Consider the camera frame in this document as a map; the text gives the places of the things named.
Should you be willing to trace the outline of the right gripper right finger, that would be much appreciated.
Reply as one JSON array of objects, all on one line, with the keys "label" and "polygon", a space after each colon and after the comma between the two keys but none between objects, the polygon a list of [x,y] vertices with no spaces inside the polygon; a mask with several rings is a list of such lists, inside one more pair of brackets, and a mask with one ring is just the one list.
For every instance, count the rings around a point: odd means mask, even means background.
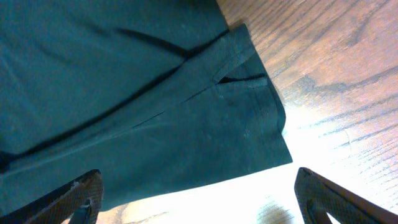
[{"label": "right gripper right finger", "polygon": [[305,223],[397,223],[397,215],[385,210],[316,172],[301,167],[294,185]]}]

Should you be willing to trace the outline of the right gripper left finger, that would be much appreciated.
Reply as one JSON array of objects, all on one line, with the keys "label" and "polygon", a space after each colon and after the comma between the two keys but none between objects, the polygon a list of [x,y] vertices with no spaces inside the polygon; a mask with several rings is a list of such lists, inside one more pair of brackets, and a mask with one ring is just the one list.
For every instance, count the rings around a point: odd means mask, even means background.
[{"label": "right gripper left finger", "polygon": [[47,195],[1,217],[1,223],[89,223],[97,221],[103,199],[101,172],[93,169]]}]

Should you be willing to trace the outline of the black t-shirt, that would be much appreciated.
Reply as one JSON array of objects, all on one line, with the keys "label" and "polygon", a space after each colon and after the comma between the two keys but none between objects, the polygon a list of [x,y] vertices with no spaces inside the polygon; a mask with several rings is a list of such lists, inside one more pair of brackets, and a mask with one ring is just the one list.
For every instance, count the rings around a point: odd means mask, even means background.
[{"label": "black t-shirt", "polygon": [[245,24],[216,1],[1,2],[1,213],[98,169],[102,208],[292,162]]}]

